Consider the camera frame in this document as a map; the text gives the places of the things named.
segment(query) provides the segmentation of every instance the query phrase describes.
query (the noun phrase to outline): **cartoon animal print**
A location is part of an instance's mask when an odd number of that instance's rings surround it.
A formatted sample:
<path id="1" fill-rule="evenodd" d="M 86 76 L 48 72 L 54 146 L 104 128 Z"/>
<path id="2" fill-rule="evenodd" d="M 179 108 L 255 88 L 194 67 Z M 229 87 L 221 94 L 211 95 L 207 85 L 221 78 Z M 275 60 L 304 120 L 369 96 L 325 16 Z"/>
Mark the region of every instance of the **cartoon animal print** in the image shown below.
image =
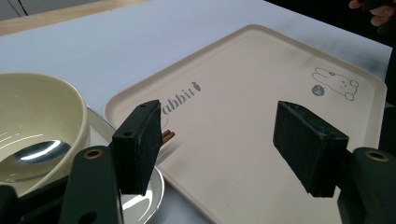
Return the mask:
<path id="1" fill-rule="evenodd" d="M 330 87 L 333 91 L 344 95 L 348 101 L 353 101 L 355 99 L 359 82 L 335 74 L 334 72 L 329 72 L 323 68 L 316 68 L 315 71 L 316 73 L 313 73 L 312 77 L 316 81 Z"/>

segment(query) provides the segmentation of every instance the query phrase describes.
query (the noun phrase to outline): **hand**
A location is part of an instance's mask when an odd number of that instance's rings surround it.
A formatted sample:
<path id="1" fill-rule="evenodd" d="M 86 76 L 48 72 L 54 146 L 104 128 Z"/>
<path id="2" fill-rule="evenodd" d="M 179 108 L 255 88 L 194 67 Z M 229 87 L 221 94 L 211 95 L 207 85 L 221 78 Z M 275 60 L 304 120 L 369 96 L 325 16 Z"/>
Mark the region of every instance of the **hand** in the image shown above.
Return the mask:
<path id="1" fill-rule="evenodd" d="M 349 8 L 359 8 L 362 6 L 362 3 L 359 0 L 352 0 L 349 2 Z M 387 21 L 389 21 L 390 17 L 395 14 L 396 7 L 390 6 L 382 6 L 375 9 L 370 10 L 370 12 L 374 15 L 371 19 L 371 24 L 374 26 L 380 26 Z"/>

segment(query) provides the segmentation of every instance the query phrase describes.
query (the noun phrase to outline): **plate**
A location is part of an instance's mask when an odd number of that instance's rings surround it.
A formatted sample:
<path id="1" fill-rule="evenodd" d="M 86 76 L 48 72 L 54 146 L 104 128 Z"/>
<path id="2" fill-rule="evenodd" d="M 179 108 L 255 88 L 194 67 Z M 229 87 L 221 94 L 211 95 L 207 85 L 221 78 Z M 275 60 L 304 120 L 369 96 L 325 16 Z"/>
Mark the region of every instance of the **plate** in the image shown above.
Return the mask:
<path id="1" fill-rule="evenodd" d="M 115 129 L 95 111 L 92 109 L 89 111 L 88 117 L 91 124 L 92 146 L 107 146 L 111 142 L 111 137 Z M 134 194 L 121 195 L 124 223 L 147 223 L 160 207 L 163 192 L 163 175 L 158 167 L 154 167 L 145 196 Z"/>

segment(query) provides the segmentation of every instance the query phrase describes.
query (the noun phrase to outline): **white table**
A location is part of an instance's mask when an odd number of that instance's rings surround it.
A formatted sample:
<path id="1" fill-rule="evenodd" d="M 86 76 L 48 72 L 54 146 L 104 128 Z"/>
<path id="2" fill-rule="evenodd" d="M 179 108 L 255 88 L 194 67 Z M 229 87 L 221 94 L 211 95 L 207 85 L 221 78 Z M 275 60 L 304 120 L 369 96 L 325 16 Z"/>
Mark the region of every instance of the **white table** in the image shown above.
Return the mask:
<path id="1" fill-rule="evenodd" d="M 0 72 L 63 78 L 101 112 L 118 91 L 253 23 L 385 78 L 390 47 L 262 0 L 152 0 L 3 35 Z M 150 221 L 208 222 L 170 186 Z"/>

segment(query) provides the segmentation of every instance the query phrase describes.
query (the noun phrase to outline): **chopstick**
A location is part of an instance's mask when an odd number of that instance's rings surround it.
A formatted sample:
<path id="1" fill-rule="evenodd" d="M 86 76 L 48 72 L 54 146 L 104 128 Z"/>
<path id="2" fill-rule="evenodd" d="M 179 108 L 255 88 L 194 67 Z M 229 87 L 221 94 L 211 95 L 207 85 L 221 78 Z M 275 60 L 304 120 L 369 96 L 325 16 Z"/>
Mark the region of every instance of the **chopstick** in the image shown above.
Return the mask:
<path id="1" fill-rule="evenodd" d="M 171 140 L 171 138 L 173 138 L 175 136 L 175 133 L 174 132 L 171 132 L 170 130 L 166 130 L 164 133 L 163 133 L 163 145 L 165 144 L 165 143 L 167 143 L 169 140 Z"/>

